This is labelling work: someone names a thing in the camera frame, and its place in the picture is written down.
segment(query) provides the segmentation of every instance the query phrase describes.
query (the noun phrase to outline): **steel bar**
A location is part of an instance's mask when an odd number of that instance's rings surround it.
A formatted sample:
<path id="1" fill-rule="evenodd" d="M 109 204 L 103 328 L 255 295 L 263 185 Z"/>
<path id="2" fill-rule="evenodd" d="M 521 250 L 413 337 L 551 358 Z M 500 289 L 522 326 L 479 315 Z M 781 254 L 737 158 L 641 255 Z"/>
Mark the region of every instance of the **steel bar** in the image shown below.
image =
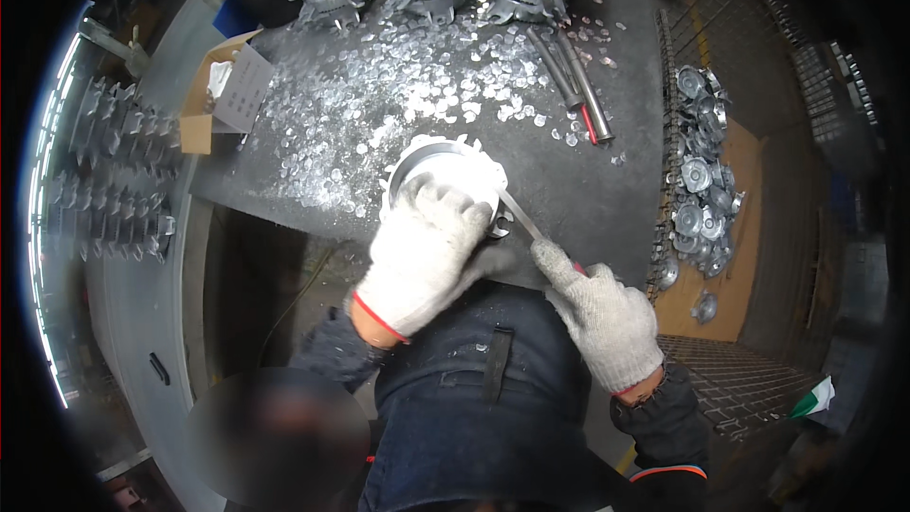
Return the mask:
<path id="1" fill-rule="evenodd" d="M 553 58 L 553 54 L 550 52 L 550 49 L 547 48 L 547 45 L 543 43 L 543 40 L 540 40 L 540 36 L 537 35 L 537 32 L 534 31 L 534 28 L 528 28 L 526 31 L 530 43 L 534 44 L 534 48 L 537 49 L 537 53 L 540 54 L 540 59 L 543 60 L 543 65 L 547 66 L 547 70 L 550 71 L 550 75 L 553 78 L 553 81 L 556 83 L 556 87 L 559 88 L 560 93 L 563 95 L 563 100 L 566 103 L 567 110 L 576 110 L 584 103 L 584 98 L 578 95 L 578 92 L 575 91 L 575 88 L 572 86 L 572 83 L 569 81 L 569 76 L 563 71 L 563 66 L 560 63 L 556 62 L 556 59 Z"/>
<path id="2" fill-rule="evenodd" d="M 594 123 L 594 136 L 597 137 L 597 142 L 608 142 L 613 138 L 613 133 L 610 131 L 607 118 L 603 114 L 603 108 L 601 108 L 601 102 L 597 99 L 597 93 L 594 91 L 594 86 L 591 85 L 591 80 L 584 70 L 582 61 L 578 59 L 578 54 L 575 53 L 575 48 L 569 41 L 565 30 L 560 28 L 556 34 L 556 39 L 560 47 L 563 48 L 563 55 L 569 61 L 569 67 L 581 87 L 582 95 L 584 95 L 584 100 L 588 105 L 588 113 L 591 114 L 591 119 Z"/>

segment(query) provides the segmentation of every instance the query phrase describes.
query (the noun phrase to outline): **dark jacket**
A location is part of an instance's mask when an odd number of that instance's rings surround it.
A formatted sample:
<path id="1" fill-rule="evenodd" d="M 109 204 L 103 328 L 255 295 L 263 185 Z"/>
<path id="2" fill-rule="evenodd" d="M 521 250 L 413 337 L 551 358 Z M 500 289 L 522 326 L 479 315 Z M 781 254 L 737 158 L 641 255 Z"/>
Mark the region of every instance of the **dark jacket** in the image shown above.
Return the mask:
<path id="1" fill-rule="evenodd" d="M 625 479 L 587 449 L 591 375 L 539 292 L 475 284 L 390 352 L 367 345 L 331 309 L 290 365 L 351 392 L 381 367 L 376 406 L 385 431 L 361 512 L 473 500 L 582 512 L 703 509 L 707 430 L 688 372 L 667 364 L 644 404 L 610 402 L 644 469 Z"/>

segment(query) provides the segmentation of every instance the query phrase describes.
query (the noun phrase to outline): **green and white object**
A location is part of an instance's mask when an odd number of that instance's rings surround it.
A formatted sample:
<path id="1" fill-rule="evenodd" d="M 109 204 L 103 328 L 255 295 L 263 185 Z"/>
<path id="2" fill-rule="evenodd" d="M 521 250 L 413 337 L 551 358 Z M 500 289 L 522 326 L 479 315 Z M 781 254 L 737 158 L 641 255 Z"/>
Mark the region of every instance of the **green and white object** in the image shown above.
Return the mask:
<path id="1" fill-rule="evenodd" d="M 834 397 L 835 387 L 831 383 L 831 377 L 827 376 L 819 385 L 812 388 L 811 392 L 807 393 L 799 400 L 787 417 L 794 419 L 796 417 L 802 417 L 803 415 L 823 411 L 828 408 L 828 405 L 831 404 L 831 400 Z"/>

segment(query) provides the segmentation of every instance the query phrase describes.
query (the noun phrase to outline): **gloved hand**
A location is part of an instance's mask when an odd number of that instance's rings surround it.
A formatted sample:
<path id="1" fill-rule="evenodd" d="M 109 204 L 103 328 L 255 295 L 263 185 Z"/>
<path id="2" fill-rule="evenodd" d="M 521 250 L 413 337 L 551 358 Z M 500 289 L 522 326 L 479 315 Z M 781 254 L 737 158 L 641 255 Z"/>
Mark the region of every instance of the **gloved hand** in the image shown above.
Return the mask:
<path id="1" fill-rule="evenodd" d="M 414 178 L 401 188 L 370 245 L 373 265 L 352 298 L 407 342 L 474 282 L 508 262 L 488 249 L 466 265 L 491 215 L 488 203 L 474 203 L 429 173 Z"/>
<path id="2" fill-rule="evenodd" d="M 534 242 L 530 252 L 557 293 L 548 292 L 547 298 L 603 387 L 620 393 L 654 373 L 664 353 L 657 346 L 657 317 L 644 293 L 616 281 L 604 264 L 589 267 L 588 276 L 578 273 L 550 241 Z"/>

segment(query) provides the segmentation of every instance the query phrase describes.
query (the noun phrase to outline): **glove red cuff trim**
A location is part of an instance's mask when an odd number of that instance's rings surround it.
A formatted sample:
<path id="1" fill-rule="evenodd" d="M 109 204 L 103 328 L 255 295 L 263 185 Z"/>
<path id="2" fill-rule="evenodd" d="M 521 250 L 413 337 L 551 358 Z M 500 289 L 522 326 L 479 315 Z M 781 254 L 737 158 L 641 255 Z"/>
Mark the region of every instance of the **glove red cuff trim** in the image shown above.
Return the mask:
<path id="1" fill-rule="evenodd" d="M 373 309 L 371 309 L 369 306 L 367 306 L 367 303 L 365 303 L 363 301 L 363 299 L 360 298 L 360 295 L 357 294 L 357 291 L 354 291 L 353 293 L 351 293 L 351 297 L 354 299 L 354 301 L 357 304 L 360 305 L 360 308 L 362 308 L 365 313 L 369 314 L 374 321 L 376 321 L 377 323 L 380 324 L 380 326 L 382 326 L 383 328 L 388 330 L 393 336 L 395 336 L 396 338 L 401 340 L 404 344 L 406 344 L 406 345 L 410 344 L 410 340 L 408 340 L 405 336 L 402 336 L 401 333 L 399 333 L 397 330 L 395 330 L 394 328 L 392 328 L 391 326 L 386 324 L 386 321 L 382 320 L 382 318 L 380 318 L 380 316 L 377 313 L 374 313 Z"/>
<path id="2" fill-rule="evenodd" d="M 701 470 L 700 466 L 677 465 L 677 466 L 658 466 L 656 468 L 645 468 L 643 471 L 639 471 L 639 472 L 635 473 L 632 476 L 632 478 L 629 479 L 629 482 L 635 482 L 639 478 L 643 478 L 647 475 L 652 475 L 654 473 L 667 473 L 667 472 L 676 471 L 676 470 L 689 472 L 689 473 L 696 473 L 697 475 L 701 476 L 705 480 L 708 479 L 708 475 L 705 474 L 703 470 Z"/>
<path id="3" fill-rule="evenodd" d="M 621 392 L 610 392 L 610 395 L 612 395 L 613 397 L 616 397 L 617 395 L 622 395 L 623 393 L 629 393 L 629 392 L 631 392 L 632 388 L 635 387 L 636 385 L 638 385 L 638 384 L 632 384 L 629 387 L 622 390 Z"/>

